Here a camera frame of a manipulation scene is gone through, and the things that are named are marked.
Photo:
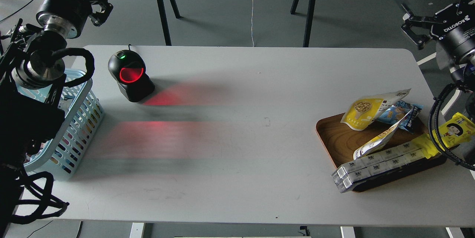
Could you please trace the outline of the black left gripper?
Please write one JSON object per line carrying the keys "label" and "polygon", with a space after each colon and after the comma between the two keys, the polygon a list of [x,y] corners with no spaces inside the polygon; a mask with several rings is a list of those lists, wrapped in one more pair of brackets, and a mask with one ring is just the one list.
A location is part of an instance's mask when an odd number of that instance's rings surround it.
{"label": "black left gripper", "polygon": [[[100,11],[92,6],[98,5]],[[62,18],[73,27],[84,27],[87,18],[99,27],[109,18],[113,5],[108,0],[44,0],[37,12],[36,19],[42,26],[53,17]]]}

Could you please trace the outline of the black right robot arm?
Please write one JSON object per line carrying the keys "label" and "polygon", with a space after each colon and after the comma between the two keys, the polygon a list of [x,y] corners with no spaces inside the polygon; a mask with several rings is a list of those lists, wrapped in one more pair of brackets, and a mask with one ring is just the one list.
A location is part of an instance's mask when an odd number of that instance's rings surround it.
{"label": "black right robot arm", "polygon": [[474,0],[460,0],[433,16],[416,16],[405,3],[402,9],[401,29],[418,49],[434,40],[446,52],[448,65],[474,64]]}

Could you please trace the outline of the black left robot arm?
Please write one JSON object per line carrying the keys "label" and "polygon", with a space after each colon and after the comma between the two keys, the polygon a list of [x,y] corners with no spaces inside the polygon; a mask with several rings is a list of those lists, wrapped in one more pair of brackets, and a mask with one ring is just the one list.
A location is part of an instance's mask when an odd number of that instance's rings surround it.
{"label": "black left robot arm", "polygon": [[66,114],[58,107],[65,87],[88,82],[94,57],[68,48],[87,19],[100,26],[113,6],[108,0],[44,0],[38,26],[22,24],[3,36],[10,43],[1,54],[1,237],[10,224],[29,224],[61,216],[69,206],[52,194],[53,175],[28,175],[27,154],[57,135]]}

